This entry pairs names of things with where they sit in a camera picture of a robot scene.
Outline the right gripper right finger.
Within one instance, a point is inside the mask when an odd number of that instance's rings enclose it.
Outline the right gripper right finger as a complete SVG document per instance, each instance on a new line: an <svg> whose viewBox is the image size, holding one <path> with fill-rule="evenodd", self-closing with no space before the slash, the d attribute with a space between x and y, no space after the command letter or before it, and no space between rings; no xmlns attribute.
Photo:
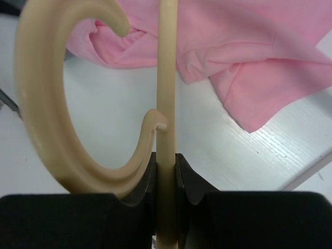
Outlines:
<svg viewBox="0 0 332 249"><path fill-rule="evenodd" d="M218 190L176 156L179 248L331 248L331 203L308 191Z"/></svg>

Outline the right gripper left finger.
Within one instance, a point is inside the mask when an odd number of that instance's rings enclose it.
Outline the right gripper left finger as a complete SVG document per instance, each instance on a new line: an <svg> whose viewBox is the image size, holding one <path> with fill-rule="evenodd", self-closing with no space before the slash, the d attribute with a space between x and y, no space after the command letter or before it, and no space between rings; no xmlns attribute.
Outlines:
<svg viewBox="0 0 332 249"><path fill-rule="evenodd" d="M151 248L156 156L135 189L111 193L1 198L1 248Z"/></svg>

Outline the beige plastic hanger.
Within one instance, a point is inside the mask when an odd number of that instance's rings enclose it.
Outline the beige plastic hanger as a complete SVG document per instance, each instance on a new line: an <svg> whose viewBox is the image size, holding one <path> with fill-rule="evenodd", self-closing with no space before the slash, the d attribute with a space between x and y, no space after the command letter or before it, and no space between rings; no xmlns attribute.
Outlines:
<svg viewBox="0 0 332 249"><path fill-rule="evenodd" d="M71 31L81 21L97 19L119 37L130 30L116 1L27 1L15 43L15 82L27 133L51 175L69 192L109 192L127 196L142 179L153 151L157 163L156 247L178 248L175 202L175 74L177 1L158 4L157 107L136 129L139 139L129 161L108 169L93 160L106 146L116 148L131 121L114 126L110 120L123 108L108 100L106 114L95 106L96 96L84 94L79 108L68 101L80 94L78 85L65 90L63 66Z"/></svg>

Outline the pink t shirt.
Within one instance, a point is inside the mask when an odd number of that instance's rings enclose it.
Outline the pink t shirt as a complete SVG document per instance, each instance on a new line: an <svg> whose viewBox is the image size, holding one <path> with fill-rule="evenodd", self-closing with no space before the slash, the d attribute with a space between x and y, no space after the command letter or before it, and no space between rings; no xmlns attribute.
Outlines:
<svg viewBox="0 0 332 249"><path fill-rule="evenodd" d="M87 19L67 43L75 56L112 68L157 64L157 1L119 1L130 32ZM247 132L286 105L331 86L331 59L316 49L331 30L331 1L179 1L177 70L209 79Z"/></svg>

